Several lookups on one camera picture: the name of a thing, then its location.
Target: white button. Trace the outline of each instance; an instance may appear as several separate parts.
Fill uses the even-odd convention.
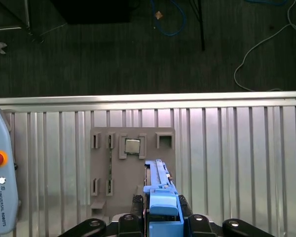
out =
[[[6,179],[4,177],[0,177],[0,184],[5,184]]]

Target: metal rail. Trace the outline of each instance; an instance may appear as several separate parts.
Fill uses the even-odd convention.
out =
[[[295,92],[236,92],[1,98],[0,108],[17,112],[296,106]]]

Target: gray carpet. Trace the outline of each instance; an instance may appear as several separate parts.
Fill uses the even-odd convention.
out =
[[[24,19],[22,0],[4,2]],[[171,2],[155,2],[163,28],[179,28],[182,17]],[[42,44],[23,31],[0,32],[8,45],[0,55],[0,97],[243,91],[233,82],[235,68],[252,46],[287,24],[293,0],[283,7],[202,0],[205,52],[188,1],[177,2],[187,24],[174,37],[154,28],[149,0],[141,0],[131,23],[65,25],[46,33]],[[31,0],[31,12],[39,34],[65,23],[49,0]],[[9,23],[0,15],[0,26]],[[253,90],[296,90],[296,32],[289,27],[253,51],[237,76]]]

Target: small paper scrap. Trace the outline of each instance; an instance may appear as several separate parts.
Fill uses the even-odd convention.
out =
[[[163,17],[160,11],[157,11],[157,13],[154,16],[157,18],[157,20]]]
[[[7,47],[6,43],[0,42],[0,54],[6,54],[6,52],[3,51],[5,47]]]

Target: metal table leg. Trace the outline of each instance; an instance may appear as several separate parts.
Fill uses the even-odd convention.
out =
[[[9,27],[0,28],[0,31],[22,29],[22,30],[26,31],[33,38],[33,40],[36,40],[37,42],[42,43],[44,41],[42,39],[42,37],[35,34],[30,28],[30,11],[29,11],[28,0],[25,0],[24,4],[25,4],[27,24],[25,24],[18,16],[16,16],[3,3],[0,2],[0,12],[17,24],[17,26],[9,26]]]

